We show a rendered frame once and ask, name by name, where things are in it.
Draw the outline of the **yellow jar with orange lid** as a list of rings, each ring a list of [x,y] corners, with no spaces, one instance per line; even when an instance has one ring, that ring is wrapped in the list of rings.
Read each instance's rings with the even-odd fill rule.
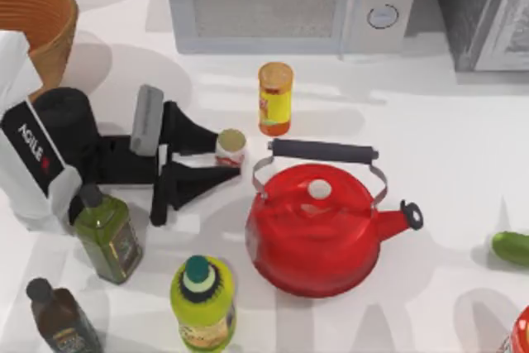
[[[293,77],[291,67],[282,62],[269,62],[259,70],[259,127],[267,136],[281,136],[290,128]]]

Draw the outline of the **green oil bottle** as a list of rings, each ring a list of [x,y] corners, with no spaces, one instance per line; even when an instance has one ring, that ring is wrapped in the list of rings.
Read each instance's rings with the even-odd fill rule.
[[[96,274],[113,284],[128,280],[142,258],[142,249],[124,201],[96,184],[79,190],[83,208],[74,230]]]

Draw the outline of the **pale grey rounded box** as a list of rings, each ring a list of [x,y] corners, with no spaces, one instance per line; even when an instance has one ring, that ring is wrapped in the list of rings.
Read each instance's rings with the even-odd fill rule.
[[[164,93],[148,84],[140,87],[132,125],[130,149],[139,156],[157,151],[163,121]]]

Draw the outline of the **pale microwave oven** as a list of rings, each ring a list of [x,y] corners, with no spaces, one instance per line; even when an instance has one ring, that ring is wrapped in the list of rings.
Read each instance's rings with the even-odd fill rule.
[[[398,50],[405,36],[412,3],[413,0],[355,0],[350,47],[346,55],[387,54]],[[376,30],[367,22],[367,15],[372,8],[385,4],[398,9],[399,19],[390,28]]]

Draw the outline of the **dark brown bottle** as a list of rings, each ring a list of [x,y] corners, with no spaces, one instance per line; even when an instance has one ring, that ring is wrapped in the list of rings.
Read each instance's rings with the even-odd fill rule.
[[[45,278],[26,286],[38,332],[54,353],[103,353],[102,343],[73,294]]]

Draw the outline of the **red kettle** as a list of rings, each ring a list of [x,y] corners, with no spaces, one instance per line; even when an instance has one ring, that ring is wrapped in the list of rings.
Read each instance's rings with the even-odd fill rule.
[[[337,162],[374,165],[371,146],[275,138],[271,155],[255,172],[277,157],[302,159],[267,182],[252,178],[256,195],[245,225],[245,243],[257,271],[276,288],[300,297],[326,298],[359,285],[379,259],[381,244],[408,229],[422,229],[415,203],[402,201],[395,211],[380,211],[388,190],[376,196]]]

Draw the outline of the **yellow-green bottle with teal cap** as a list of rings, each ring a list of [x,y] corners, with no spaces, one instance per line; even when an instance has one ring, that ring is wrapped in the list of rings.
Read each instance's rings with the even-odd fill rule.
[[[192,353],[221,353],[236,329],[235,283],[218,258],[192,255],[179,267],[169,300],[179,335]]]

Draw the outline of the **microwave door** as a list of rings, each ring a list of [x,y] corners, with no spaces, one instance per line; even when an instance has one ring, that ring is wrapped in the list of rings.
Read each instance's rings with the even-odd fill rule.
[[[338,54],[346,0],[169,0],[182,54]]]

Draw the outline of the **green cucumber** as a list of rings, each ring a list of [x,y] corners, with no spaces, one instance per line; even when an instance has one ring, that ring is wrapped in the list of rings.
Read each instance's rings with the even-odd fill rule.
[[[500,259],[529,268],[529,235],[501,231],[492,237],[491,246]]]

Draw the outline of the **brown woven basket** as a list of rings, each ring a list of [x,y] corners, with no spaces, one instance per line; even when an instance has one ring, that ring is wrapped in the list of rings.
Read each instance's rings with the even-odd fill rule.
[[[24,33],[42,85],[30,95],[60,86],[74,42],[79,7],[75,0],[0,0],[0,30]]]

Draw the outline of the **microwave knob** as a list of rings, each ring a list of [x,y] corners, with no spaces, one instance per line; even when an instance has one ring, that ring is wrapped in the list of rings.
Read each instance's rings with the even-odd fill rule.
[[[397,23],[398,19],[398,9],[390,4],[372,8],[367,15],[367,22],[376,30],[390,28]]]

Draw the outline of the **red round container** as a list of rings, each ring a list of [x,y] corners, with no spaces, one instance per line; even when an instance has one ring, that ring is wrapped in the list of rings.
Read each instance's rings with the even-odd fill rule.
[[[520,313],[497,353],[529,353],[529,306]]]

